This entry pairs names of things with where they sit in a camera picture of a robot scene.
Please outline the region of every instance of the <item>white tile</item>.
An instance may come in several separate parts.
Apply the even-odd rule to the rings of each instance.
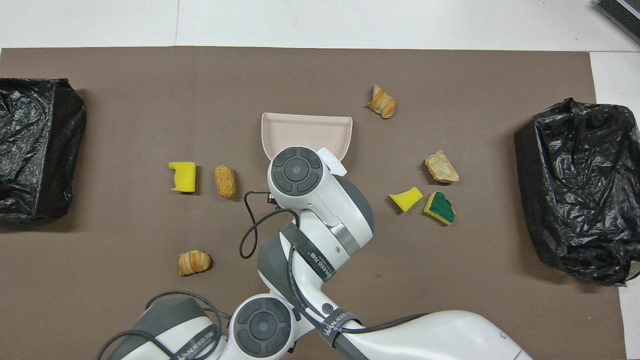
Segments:
[[[591,0],[181,0],[178,45],[640,51]]]
[[[0,47],[175,44],[178,0],[2,0]]]
[[[640,117],[640,53],[591,53],[591,70],[600,103],[620,104]],[[620,288],[628,359],[640,359],[640,278]]]

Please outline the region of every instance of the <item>food piece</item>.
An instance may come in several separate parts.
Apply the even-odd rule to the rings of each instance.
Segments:
[[[452,181],[460,180],[460,176],[453,169],[449,159],[447,159],[447,156],[442,150],[429,155],[427,160],[424,161],[424,164],[429,169],[433,179],[439,183],[449,184]]]
[[[211,265],[211,257],[206,252],[200,250],[187,251],[180,254],[178,259],[178,274],[180,276],[191,275],[196,272],[203,272]]]
[[[173,175],[175,188],[171,190],[189,193],[196,191],[196,163],[174,161],[169,163],[169,168],[175,170]]]
[[[389,194],[389,197],[402,209],[403,212],[409,210],[418,200],[422,199],[422,193],[415,186],[399,194]]]
[[[373,85],[373,100],[367,104],[367,107],[382,115],[383,119],[389,119],[396,110],[396,101],[382,90],[380,86]]]
[[[456,212],[453,211],[451,201],[447,200],[441,192],[435,192],[429,195],[429,200],[427,200],[427,206],[424,207],[424,212],[442,221],[446,225],[453,224],[453,220],[456,218]]]
[[[226,165],[220,165],[216,167],[213,174],[216,178],[218,194],[226,197],[227,199],[233,199],[236,195],[236,175],[233,169]]]

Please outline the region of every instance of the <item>brown table surface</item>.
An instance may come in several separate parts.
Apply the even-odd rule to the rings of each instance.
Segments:
[[[589,55],[224,47],[3,49],[4,78],[68,78],[88,124],[74,203],[57,220],[0,227],[0,357],[93,358],[148,299],[191,290],[233,312],[267,291],[257,256],[237,247],[250,219],[220,197],[266,188],[265,111],[353,117],[348,178],[374,210],[373,240],[324,286],[365,325],[446,309],[473,311],[535,359],[624,358],[616,288],[542,264],[520,205],[513,134],[567,97],[594,102]],[[374,83],[397,99],[388,120],[363,107]],[[436,184],[424,159],[443,149],[461,180]],[[197,192],[173,192],[170,161],[195,161]],[[441,226],[425,199],[399,213],[387,194],[442,191],[457,218]],[[253,200],[262,216],[272,210]],[[261,227],[269,236],[289,218]],[[212,270],[179,277],[181,252]],[[316,334],[289,359],[340,359]]]

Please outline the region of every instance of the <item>black plastic bag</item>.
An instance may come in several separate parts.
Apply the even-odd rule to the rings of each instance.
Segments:
[[[67,212],[85,125],[66,79],[0,79],[0,220]]]
[[[624,106],[569,98],[515,135],[527,227],[542,262],[619,286],[640,261],[640,134]]]

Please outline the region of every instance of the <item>mini croissant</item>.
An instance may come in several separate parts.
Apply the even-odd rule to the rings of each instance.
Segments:
[[[373,85],[373,100],[367,107],[382,115],[383,119],[389,119],[396,110],[396,101],[378,85]]]
[[[195,272],[207,270],[211,265],[211,257],[206,252],[192,250],[180,254],[178,271],[180,276],[191,275]]]

